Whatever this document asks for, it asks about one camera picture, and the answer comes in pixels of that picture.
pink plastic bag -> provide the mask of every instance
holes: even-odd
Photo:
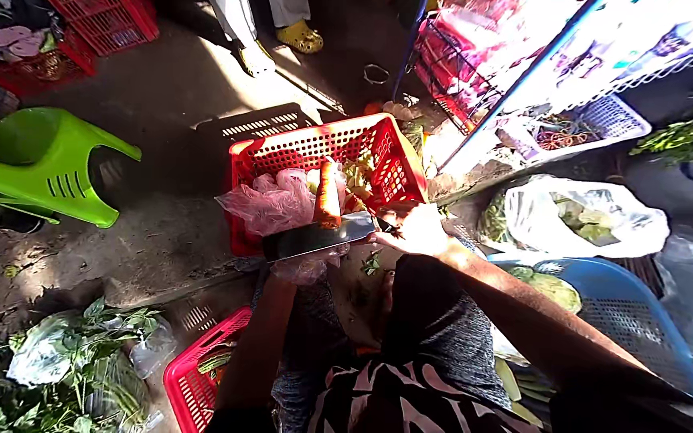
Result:
[[[314,215],[314,194],[301,169],[278,172],[276,184],[270,174],[264,174],[253,180],[253,188],[238,185],[216,200],[226,211],[245,220],[249,233],[260,236],[304,226],[312,222]]]

foot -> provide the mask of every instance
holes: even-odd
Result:
[[[322,36],[309,28],[303,19],[296,24],[278,28],[277,39],[303,54],[317,53],[322,49]]]
[[[263,49],[261,42],[257,40],[255,45],[239,49],[239,64],[242,65],[248,75],[254,78],[273,73],[276,68],[274,60]]]

cabbage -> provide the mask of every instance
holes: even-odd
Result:
[[[576,314],[582,310],[582,299],[571,284],[553,275],[538,273],[525,266],[515,266],[509,270],[510,275],[533,287],[534,290],[554,300],[569,313]]]

hand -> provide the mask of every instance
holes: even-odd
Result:
[[[391,202],[376,216],[397,228],[395,233],[375,232],[367,239],[408,254],[440,258],[457,241],[443,231],[438,206],[415,200]]]

red crate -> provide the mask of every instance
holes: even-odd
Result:
[[[91,48],[74,29],[66,26],[63,41],[53,51],[16,63],[0,60],[0,86],[22,98],[95,75],[94,61]]]
[[[216,404],[217,383],[197,371],[199,359],[250,321],[250,307],[236,310],[170,361],[162,381],[182,433],[202,433]]]
[[[159,37],[150,0],[50,0],[98,55]]]
[[[376,210],[392,201],[413,199],[427,202],[427,179],[421,162],[408,140],[399,132],[388,113],[364,115],[325,125],[295,129],[285,133],[236,143],[229,148],[232,159],[232,188],[251,185],[264,173],[280,170],[320,168],[331,156],[336,162],[355,160],[362,149],[370,148],[376,161],[371,187],[372,200],[366,206]],[[261,254],[261,237],[245,232],[245,222],[226,213],[229,219],[232,253],[237,257]]]

